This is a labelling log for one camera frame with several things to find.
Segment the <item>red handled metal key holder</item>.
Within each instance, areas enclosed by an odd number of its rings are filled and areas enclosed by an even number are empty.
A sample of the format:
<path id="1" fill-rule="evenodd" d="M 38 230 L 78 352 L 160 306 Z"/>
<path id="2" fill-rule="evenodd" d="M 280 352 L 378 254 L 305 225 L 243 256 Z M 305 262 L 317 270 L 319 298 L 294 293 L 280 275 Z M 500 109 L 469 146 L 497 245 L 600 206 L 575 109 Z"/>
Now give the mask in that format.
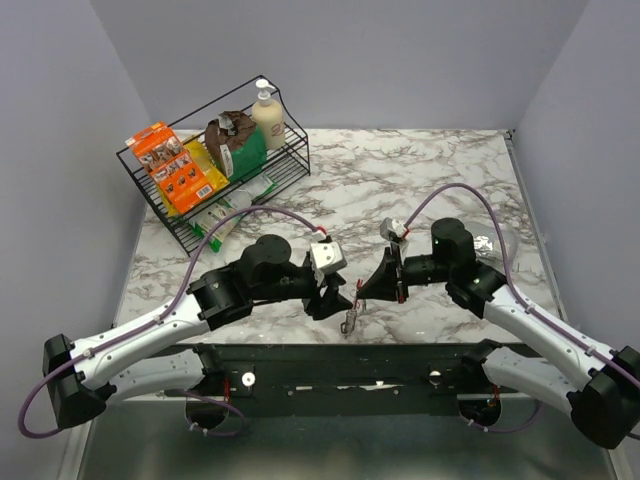
<path id="1" fill-rule="evenodd" d="M 352 306 L 346 311 L 345 319 L 340 325 L 342 335 L 350 335 L 356 327 L 357 319 L 366 310 L 366 301 L 359 297 L 360 290 L 364 284 L 362 279 L 358 279 L 353 291 Z"/>

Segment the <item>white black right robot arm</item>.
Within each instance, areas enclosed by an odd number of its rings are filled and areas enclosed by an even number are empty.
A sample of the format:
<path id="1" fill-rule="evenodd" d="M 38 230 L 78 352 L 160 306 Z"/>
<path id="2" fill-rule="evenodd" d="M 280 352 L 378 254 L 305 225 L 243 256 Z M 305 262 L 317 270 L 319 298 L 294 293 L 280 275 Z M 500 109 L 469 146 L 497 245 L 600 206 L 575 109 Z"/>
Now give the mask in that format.
<path id="1" fill-rule="evenodd" d="M 399 221 L 384 219 L 380 233 L 390 245 L 359 298 L 403 303 L 410 287 L 441 283 L 456 305 L 536 352 L 536 358 L 527 359 L 489 342 L 488 353 L 460 367 L 467 389 L 480 392 L 495 384 L 524 393 L 567 414 L 587 439 L 605 449 L 631 435 L 639 423 L 637 350 L 614 350 L 539 308 L 505 274 L 477 258 L 473 235 L 459 220 L 432 224 L 428 255 L 404 255 L 408 230 Z"/>

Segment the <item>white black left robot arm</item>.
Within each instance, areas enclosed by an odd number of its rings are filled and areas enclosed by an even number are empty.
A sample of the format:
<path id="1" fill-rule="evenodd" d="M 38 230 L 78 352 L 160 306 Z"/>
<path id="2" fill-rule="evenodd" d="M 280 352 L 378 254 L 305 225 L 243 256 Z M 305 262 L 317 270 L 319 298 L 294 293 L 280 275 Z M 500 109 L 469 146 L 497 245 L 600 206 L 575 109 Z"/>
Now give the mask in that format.
<path id="1" fill-rule="evenodd" d="M 174 301 L 121 327 L 71 340 L 63 334 L 44 344 L 43 374 L 59 429 L 102 414 L 109 402 L 155 390 L 214 393 L 220 368 L 197 353 L 162 361 L 160 351 L 251 315 L 259 303 L 299 300 L 312 319 L 325 320 L 350 308 L 340 293 L 347 260 L 330 240 L 310 245 L 301 265 L 278 235 L 260 237 L 240 258 L 205 272 Z"/>

